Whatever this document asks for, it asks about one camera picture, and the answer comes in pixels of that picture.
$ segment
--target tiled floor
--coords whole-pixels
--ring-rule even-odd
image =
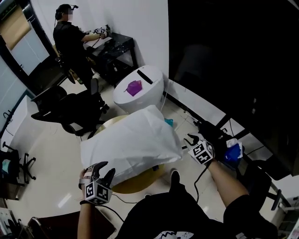
[[[85,89],[84,86],[72,84],[69,81],[63,82],[62,86],[68,93],[78,93]],[[103,120],[125,114],[122,109],[114,104],[113,90],[113,87],[106,86],[101,93],[102,98],[110,106],[110,110],[103,117]],[[187,133],[197,132],[193,119],[169,100],[166,100],[162,113],[165,118],[174,120],[174,129],[181,141],[184,137],[188,137]],[[19,201],[7,201],[8,207],[13,211],[16,218],[20,218],[26,224],[31,217],[50,217],[79,211],[79,202],[82,198],[81,191],[78,189],[78,176],[82,170],[80,141],[80,138],[65,132],[60,124],[45,123],[43,134],[29,152],[30,156],[37,158],[31,169],[36,180],[30,182]],[[169,172],[171,168],[177,168],[186,190],[193,197],[196,197],[193,184],[204,167],[197,164],[185,152],[182,161],[166,164],[165,171]],[[208,171],[199,180],[197,187],[201,208],[210,218],[223,221],[225,206]],[[138,202],[143,199],[145,193],[167,192],[169,188],[169,174],[165,173],[161,179],[144,191],[118,195],[127,202]],[[278,218],[277,211],[271,211],[272,203],[271,199],[267,199],[261,210],[261,214],[269,221]],[[134,204],[125,204],[117,197],[112,196],[107,206],[125,218]],[[111,211],[105,208],[100,210],[117,229],[120,228],[121,221]]]

